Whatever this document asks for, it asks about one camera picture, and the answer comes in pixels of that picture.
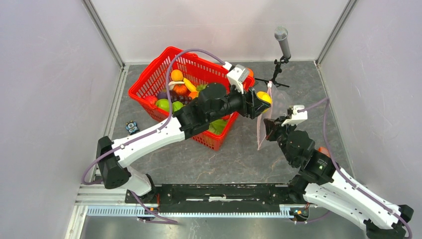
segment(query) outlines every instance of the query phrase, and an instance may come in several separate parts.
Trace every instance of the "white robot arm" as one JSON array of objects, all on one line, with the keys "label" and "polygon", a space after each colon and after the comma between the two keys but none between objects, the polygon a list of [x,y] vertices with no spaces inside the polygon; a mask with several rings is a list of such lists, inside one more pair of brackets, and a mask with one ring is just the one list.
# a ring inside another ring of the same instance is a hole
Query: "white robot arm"
[{"label": "white robot arm", "polygon": [[253,88],[243,88],[249,74],[247,68],[226,63],[230,91],[222,84],[208,84],[198,97],[173,113],[167,120],[134,135],[111,141],[107,136],[98,141],[97,157],[115,150],[98,162],[104,186],[107,189],[124,187],[139,196],[151,191],[153,184],[148,175],[141,174],[130,164],[142,156],[167,144],[182,141],[208,130],[210,122],[238,112],[254,119],[270,107],[260,99]]},{"label": "white robot arm", "polygon": [[305,131],[295,130],[308,118],[304,106],[292,106],[287,117],[264,119],[269,141],[277,141],[289,165],[299,168],[289,183],[289,196],[322,206],[366,230],[370,239],[402,239],[406,223],[413,215],[407,205],[395,205],[379,197],[353,179],[333,160],[315,150],[315,142]]}]

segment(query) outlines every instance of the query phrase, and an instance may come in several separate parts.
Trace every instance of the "lemon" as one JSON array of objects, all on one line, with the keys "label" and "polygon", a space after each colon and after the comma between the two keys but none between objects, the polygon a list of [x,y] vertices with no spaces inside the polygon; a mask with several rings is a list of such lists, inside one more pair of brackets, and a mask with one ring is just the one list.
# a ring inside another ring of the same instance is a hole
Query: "lemon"
[{"label": "lemon", "polygon": [[257,96],[260,100],[262,100],[262,101],[268,102],[268,103],[270,103],[270,104],[272,104],[272,103],[273,103],[273,101],[272,101],[272,99],[271,99],[270,95],[269,95],[269,94],[267,94],[266,92],[263,92],[263,91],[258,91],[258,92],[256,93],[256,96]]},{"label": "lemon", "polygon": [[183,73],[180,70],[173,70],[171,73],[171,78],[173,81],[182,81]]}]

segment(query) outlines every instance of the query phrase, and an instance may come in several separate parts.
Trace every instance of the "white wall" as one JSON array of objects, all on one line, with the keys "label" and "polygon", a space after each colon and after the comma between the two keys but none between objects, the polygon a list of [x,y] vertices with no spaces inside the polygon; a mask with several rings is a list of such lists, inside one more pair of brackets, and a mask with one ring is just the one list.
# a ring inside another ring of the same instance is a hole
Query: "white wall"
[{"label": "white wall", "polygon": [[80,0],[2,0],[0,32],[0,238],[60,239],[119,67]]},{"label": "white wall", "polygon": [[274,60],[289,31],[293,60],[315,60],[347,0],[93,0],[125,62],[149,62],[170,45],[223,60]]},{"label": "white wall", "polygon": [[422,238],[420,0],[359,1],[322,62],[356,177],[415,210]]}]

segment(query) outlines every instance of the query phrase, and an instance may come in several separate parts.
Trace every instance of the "tripod stand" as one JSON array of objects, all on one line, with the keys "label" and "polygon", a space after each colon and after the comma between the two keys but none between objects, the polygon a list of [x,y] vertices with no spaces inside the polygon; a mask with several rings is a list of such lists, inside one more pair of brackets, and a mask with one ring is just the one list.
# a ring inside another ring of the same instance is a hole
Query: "tripod stand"
[{"label": "tripod stand", "polygon": [[271,81],[271,82],[273,82],[273,84],[274,84],[276,87],[279,87],[279,86],[290,87],[290,86],[288,86],[288,85],[281,84],[281,83],[278,83],[278,82],[276,81],[277,75],[278,75],[279,73],[282,73],[282,72],[283,72],[283,70],[281,69],[281,64],[287,64],[287,63],[289,63],[289,58],[285,58],[284,56],[282,56],[282,57],[280,58],[280,61],[277,61],[277,59],[275,59],[275,60],[274,60],[274,64],[275,64],[276,66],[275,66],[275,68],[274,68],[273,78],[271,78],[271,80],[264,80],[264,79],[255,78],[255,80],[257,80],[257,81],[262,81],[262,82],[264,82],[265,84],[268,84],[268,83]]}]

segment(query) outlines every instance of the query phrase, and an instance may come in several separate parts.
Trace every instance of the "transparent plastic bag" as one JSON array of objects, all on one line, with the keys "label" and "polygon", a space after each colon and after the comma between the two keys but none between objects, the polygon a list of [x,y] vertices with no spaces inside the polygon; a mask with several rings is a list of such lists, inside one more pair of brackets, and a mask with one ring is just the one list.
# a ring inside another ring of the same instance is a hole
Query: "transparent plastic bag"
[{"label": "transparent plastic bag", "polygon": [[265,132],[264,119],[276,119],[279,116],[287,115],[287,108],[292,105],[292,99],[285,91],[277,89],[272,82],[268,83],[267,94],[270,95],[272,104],[271,107],[263,114],[258,117],[256,123],[257,137],[258,137],[258,150],[271,145],[271,142],[267,141]]}]

